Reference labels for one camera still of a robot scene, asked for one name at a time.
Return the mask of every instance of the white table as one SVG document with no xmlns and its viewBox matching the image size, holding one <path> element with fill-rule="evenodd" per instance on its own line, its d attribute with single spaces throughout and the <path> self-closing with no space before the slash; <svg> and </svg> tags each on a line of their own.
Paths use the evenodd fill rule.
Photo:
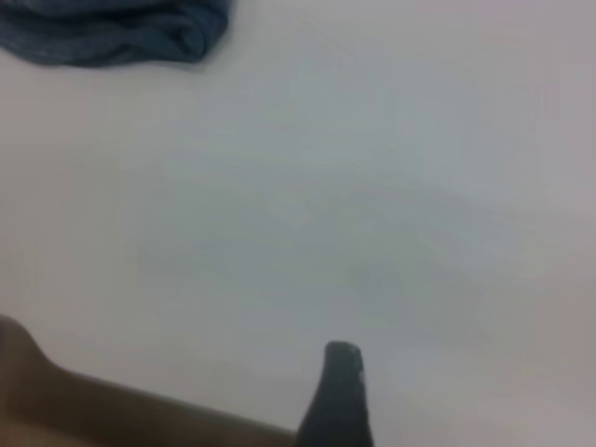
<svg viewBox="0 0 596 447">
<path fill-rule="evenodd" d="M 285 427 L 347 339 L 378 445 L 591 445 L 596 7 L 238 3 L 197 67 L 0 54 L 0 312 Z"/>
</svg>

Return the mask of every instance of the wooden edge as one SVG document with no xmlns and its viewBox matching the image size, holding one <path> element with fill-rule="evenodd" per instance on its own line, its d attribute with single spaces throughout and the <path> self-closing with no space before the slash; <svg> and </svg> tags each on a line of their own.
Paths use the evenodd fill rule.
<svg viewBox="0 0 596 447">
<path fill-rule="evenodd" d="M 0 316 L 0 418 L 114 447 L 290 447 L 294 435 L 67 372 L 17 321 Z"/>
</svg>

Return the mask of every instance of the tan surface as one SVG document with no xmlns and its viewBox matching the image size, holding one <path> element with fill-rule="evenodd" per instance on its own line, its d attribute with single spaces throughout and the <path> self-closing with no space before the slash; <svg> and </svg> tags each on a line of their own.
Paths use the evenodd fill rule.
<svg viewBox="0 0 596 447">
<path fill-rule="evenodd" d="M 71 374 L 0 318 L 2 447 L 286 447 L 291 433 Z"/>
</svg>

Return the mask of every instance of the blue towel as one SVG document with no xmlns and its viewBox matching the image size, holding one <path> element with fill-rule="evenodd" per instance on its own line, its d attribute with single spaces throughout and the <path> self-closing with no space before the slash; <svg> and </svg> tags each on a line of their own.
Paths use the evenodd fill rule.
<svg viewBox="0 0 596 447">
<path fill-rule="evenodd" d="M 230 0 L 0 0 L 0 47 L 77 66 L 199 61 L 228 24 Z"/>
</svg>

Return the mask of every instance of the black object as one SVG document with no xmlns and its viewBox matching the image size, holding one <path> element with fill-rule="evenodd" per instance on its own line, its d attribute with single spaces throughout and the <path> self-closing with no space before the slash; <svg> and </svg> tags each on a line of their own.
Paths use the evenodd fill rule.
<svg viewBox="0 0 596 447">
<path fill-rule="evenodd" d="M 230 0 L 0 0 L 0 46 L 36 63 L 194 62 L 228 25 Z"/>
<path fill-rule="evenodd" d="M 325 348 L 323 373 L 296 447 L 373 447 L 364 364 L 357 346 L 331 342 Z"/>
</svg>

